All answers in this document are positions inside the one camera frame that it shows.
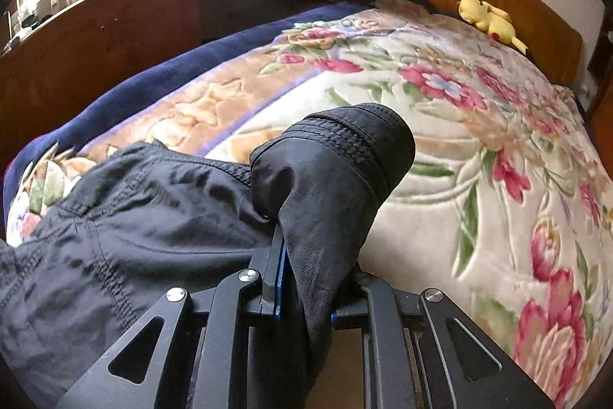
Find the triangular cutout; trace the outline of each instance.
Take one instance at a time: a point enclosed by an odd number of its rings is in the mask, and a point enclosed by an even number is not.
[[[464,371],[464,377],[474,383],[481,378],[499,373],[502,366],[485,350],[473,335],[457,319],[445,321],[451,341]]]
[[[154,317],[108,365],[108,372],[132,383],[145,380],[157,340],[164,326],[161,317]]]

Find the metal screw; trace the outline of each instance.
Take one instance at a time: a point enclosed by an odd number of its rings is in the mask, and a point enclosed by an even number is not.
[[[425,299],[429,302],[440,302],[445,295],[443,292],[436,288],[428,288],[425,293]]]
[[[166,299],[169,302],[181,302],[185,298],[185,290],[183,288],[170,288],[166,292]]]
[[[370,283],[370,276],[365,272],[359,272],[358,274],[356,274],[356,283],[362,285],[368,284]]]
[[[260,273],[255,269],[243,269],[238,273],[238,279],[243,283],[250,283],[255,281]]]

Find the black garment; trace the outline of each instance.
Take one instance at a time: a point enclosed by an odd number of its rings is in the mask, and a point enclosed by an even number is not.
[[[167,289],[217,285],[269,246],[278,221],[293,321],[281,337],[254,335],[249,407],[301,407],[329,346],[332,298],[414,154],[407,125],[374,104],[310,115],[257,148],[251,169],[162,145],[122,149],[32,238],[0,251],[0,353],[33,401],[53,407]]]

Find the yellow plush toy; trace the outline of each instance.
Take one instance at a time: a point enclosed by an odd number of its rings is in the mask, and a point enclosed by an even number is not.
[[[511,25],[511,17],[507,12],[479,0],[461,0],[458,3],[458,12],[465,22],[526,54],[528,48],[516,37],[515,28]]]

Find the floral blanket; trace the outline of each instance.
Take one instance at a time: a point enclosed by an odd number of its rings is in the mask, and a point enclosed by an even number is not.
[[[558,408],[611,351],[613,193],[569,91],[476,29],[402,0],[297,24],[192,80],[79,151],[31,166],[13,246],[87,170],[137,140],[226,161],[308,113],[374,101],[415,135],[416,162],[379,211],[364,269],[447,293]]]

